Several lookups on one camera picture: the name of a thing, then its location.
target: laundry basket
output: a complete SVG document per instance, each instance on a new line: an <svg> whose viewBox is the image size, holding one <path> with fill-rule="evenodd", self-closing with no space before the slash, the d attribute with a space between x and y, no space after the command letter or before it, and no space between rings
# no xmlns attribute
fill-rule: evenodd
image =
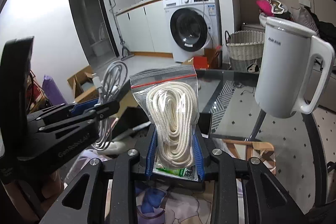
<svg viewBox="0 0 336 224"><path fill-rule="evenodd" d="M247 67L257 61L261 66L265 33L257 31L239 31L229 34L225 31L225 42L233 70L248 71Z"/></svg>

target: light switch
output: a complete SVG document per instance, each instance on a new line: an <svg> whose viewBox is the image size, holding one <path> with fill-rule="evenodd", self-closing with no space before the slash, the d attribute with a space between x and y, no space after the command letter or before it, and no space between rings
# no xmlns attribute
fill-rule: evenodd
<svg viewBox="0 0 336 224"><path fill-rule="evenodd" d="M311 8L310 0L299 0L299 3L303 6L307 6L307 7Z"/></svg>

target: door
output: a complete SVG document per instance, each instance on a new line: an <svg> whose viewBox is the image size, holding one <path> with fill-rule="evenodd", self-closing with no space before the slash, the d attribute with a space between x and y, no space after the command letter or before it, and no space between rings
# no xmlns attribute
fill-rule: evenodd
<svg viewBox="0 0 336 224"><path fill-rule="evenodd" d="M187 52L200 50L208 38L208 27L203 16L188 8L173 13L170 31L176 44Z"/></svg>
<svg viewBox="0 0 336 224"><path fill-rule="evenodd" d="M129 11L129 17L131 23L129 32L132 35L129 50L133 52L154 52L145 8L142 6Z"/></svg>
<svg viewBox="0 0 336 224"><path fill-rule="evenodd" d="M69 0L73 22L85 56L98 70L119 56L103 0Z"/></svg>
<svg viewBox="0 0 336 224"><path fill-rule="evenodd" d="M163 9L163 0L145 5L147 22L155 52L172 52L169 25Z"/></svg>
<svg viewBox="0 0 336 224"><path fill-rule="evenodd" d="M132 50L132 43L133 43L133 38L131 35L130 27L131 27L131 22L129 19L129 14L128 13L123 13L121 15L117 16L117 21L119 24L119 30L121 32L121 35L123 37L123 40L126 43L126 47L131 51Z"/></svg>

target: blue gripper pad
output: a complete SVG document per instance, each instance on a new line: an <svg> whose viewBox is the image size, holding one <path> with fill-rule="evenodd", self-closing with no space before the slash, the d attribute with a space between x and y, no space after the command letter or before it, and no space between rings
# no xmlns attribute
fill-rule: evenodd
<svg viewBox="0 0 336 224"><path fill-rule="evenodd" d="M156 129L153 132L151 144L148 149L147 157L146 157L146 176L150 177L153 173L154 160L155 160L155 150L158 146L158 135Z"/></svg>
<svg viewBox="0 0 336 224"><path fill-rule="evenodd" d="M155 150L158 145L157 138L158 138L157 131L155 129L153 136L152 136L150 147L148 149L147 158L146 158L146 176L148 177L150 177L153 173ZM197 173L200 176L201 180L203 180L204 175L205 175L203 155L202 155L201 147L198 143L198 139L195 133L193 134L193 145L194 145L194 160L195 160Z"/></svg>
<svg viewBox="0 0 336 224"><path fill-rule="evenodd" d="M94 107L95 104L97 103L98 103L98 99L93 99L93 100L90 100L90 101L87 101L81 104L76 104L73 107L73 110L71 111L71 115L72 116L81 115L86 109Z"/></svg>
<svg viewBox="0 0 336 224"><path fill-rule="evenodd" d="M204 180L205 176L205 170L204 170L204 161L203 161L203 155L202 155L202 150L200 147L200 144L198 143L198 139L196 136L196 133L193 134L193 145L194 145L194 160L195 160L195 165L197 169L197 173L201 180Z"/></svg>

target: patterned rug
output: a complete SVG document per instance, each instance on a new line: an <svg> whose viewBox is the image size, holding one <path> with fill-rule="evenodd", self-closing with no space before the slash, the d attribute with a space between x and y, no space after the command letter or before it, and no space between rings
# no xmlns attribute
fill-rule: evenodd
<svg viewBox="0 0 336 224"><path fill-rule="evenodd" d="M226 81L210 109L210 113L212 113L211 133L216 132L216 129L225 114L234 91L235 87L233 82Z"/></svg>

